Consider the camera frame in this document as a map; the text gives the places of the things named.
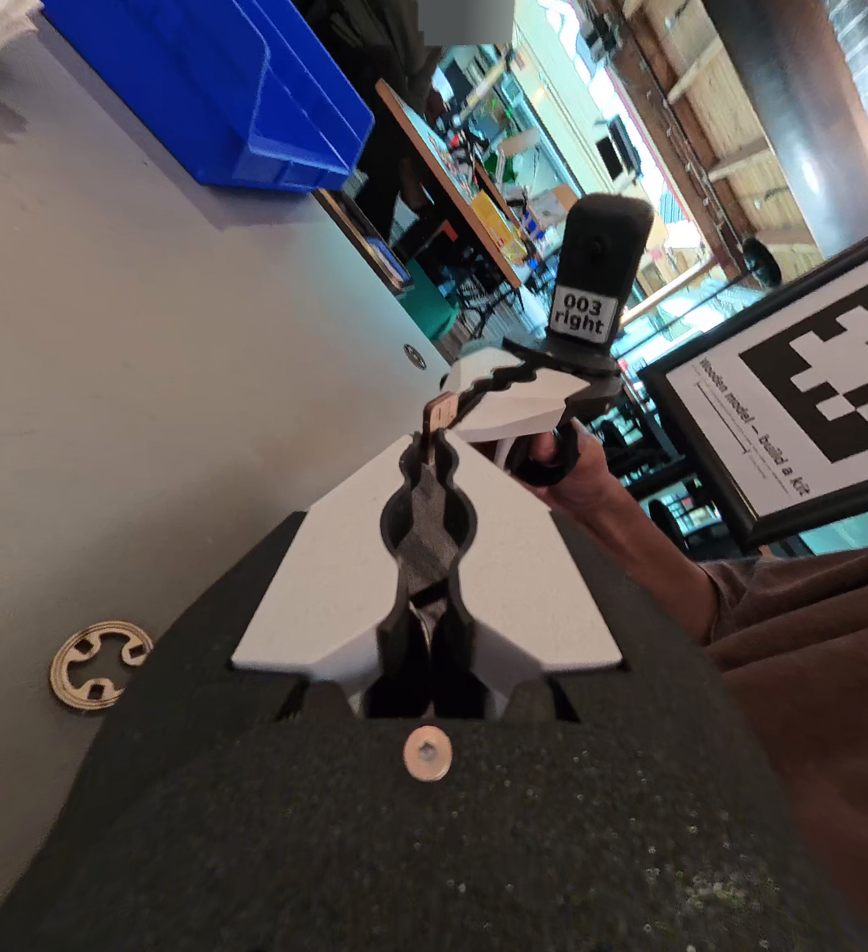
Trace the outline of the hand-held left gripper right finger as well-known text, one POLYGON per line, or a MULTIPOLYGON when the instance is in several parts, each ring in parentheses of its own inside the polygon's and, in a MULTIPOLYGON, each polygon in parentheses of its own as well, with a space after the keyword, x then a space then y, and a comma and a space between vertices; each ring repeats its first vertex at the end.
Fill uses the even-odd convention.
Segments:
POLYGON ((622 655, 552 510, 451 431, 452 485, 473 506, 458 564, 473 622, 471 668, 503 697, 548 675, 618 667, 622 655))

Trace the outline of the person's brown shirt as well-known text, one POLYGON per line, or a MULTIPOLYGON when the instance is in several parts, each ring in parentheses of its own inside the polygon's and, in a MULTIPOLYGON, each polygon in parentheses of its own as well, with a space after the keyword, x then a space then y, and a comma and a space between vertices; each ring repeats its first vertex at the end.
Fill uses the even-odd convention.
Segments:
POLYGON ((868 924, 868 548, 702 567, 718 596, 705 654, 868 924))

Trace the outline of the large blue plastic bin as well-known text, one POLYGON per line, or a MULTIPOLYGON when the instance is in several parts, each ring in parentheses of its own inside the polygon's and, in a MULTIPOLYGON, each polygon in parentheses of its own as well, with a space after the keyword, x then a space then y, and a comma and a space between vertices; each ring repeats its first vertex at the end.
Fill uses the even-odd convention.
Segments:
POLYGON ((50 24, 200 184, 309 194, 373 113, 290 1, 47 1, 50 24))

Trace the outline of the framed black-white marker sign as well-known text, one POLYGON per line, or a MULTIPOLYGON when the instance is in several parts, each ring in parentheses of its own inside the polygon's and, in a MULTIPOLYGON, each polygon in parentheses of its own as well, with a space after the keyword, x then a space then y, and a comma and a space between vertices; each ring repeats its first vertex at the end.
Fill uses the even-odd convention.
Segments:
POLYGON ((868 237, 640 378, 743 550, 868 512, 868 237))

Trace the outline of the yellow box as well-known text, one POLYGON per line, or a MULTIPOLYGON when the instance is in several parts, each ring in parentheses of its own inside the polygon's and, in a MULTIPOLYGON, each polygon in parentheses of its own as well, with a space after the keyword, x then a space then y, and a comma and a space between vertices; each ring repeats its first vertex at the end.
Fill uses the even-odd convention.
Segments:
POLYGON ((519 228, 503 214, 487 191, 476 193, 471 208, 505 260, 512 266, 525 265, 528 252, 519 228))

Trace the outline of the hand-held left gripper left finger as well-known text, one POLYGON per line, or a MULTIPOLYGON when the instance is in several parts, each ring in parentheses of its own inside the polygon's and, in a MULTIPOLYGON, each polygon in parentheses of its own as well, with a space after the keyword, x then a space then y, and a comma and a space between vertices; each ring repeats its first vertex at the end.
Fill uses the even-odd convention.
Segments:
POLYGON ((399 595, 381 516, 412 443, 399 437, 306 511, 232 654, 236 670, 335 683, 347 697, 378 680, 378 631, 399 595))

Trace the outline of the wooden worktable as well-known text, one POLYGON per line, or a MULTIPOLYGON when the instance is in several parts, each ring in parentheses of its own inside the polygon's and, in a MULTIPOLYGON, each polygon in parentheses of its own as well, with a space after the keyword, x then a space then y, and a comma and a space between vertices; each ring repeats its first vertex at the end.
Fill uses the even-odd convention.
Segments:
POLYGON ((376 91, 380 102, 410 142, 411 149, 416 153, 418 160, 423 163, 427 179, 437 183, 439 191, 443 193, 453 214, 463 221, 464 228, 471 233, 472 244, 492 262, 510 289, 514 292, 520 291, 524 284, 523 277, 528 274, 526 268, 511 265, 495 242, 490 230, 477 216, 473 208, 471 188, 462 185, 459 175, 442 161, 447 154, 447 148, 441 138, 383 79, 376 83, 376 91))

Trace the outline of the dark round pillar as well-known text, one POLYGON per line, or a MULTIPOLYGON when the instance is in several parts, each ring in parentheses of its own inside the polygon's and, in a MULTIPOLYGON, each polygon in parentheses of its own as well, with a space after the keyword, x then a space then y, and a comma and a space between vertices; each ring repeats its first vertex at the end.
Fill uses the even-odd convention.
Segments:
POLYGON ((704 8, 824 258, 868 237, 868 115, 825 2, 704 8))

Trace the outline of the small wooden model part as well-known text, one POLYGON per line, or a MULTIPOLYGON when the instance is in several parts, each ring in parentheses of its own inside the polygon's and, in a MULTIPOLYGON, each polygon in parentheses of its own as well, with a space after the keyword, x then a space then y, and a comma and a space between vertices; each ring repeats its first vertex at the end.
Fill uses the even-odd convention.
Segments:
POLYGON ((441 430, 449 428, 457 419, 459 396, 452 391, 443 391, 431 399, 422 413, 422 442, 426 464, 431 467, 435 462, 435 437, 441 430))

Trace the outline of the person's right hand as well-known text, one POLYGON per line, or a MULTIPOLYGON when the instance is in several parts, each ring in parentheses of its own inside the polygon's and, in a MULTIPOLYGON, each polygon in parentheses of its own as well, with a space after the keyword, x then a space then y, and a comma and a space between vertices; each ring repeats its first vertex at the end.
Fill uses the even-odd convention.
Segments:
POLYGON ((599 441, 578 421, 579 458, 569 474, 551 486, 527 488, 543 503, 559 508, 594 537, 607 539, 628 530, 643 515, 641 508, 608 470, 599 441))

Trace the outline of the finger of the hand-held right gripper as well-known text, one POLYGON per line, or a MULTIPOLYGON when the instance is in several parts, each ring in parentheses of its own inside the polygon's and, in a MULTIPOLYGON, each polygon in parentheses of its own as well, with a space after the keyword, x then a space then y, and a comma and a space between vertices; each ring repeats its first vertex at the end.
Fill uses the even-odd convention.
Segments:
POLYGON ((494 370, 459 390, 452 432, 472 446, 493 445, 494 463, 513 472, 535 435, 551 432, 592 387, 558 370, 494 370))
POLYGON ((488 394, 535 382, 537 367, 520 355, 483 349, 460 357, 440 385, 440 406, 448 411, 473 411, 488 394))

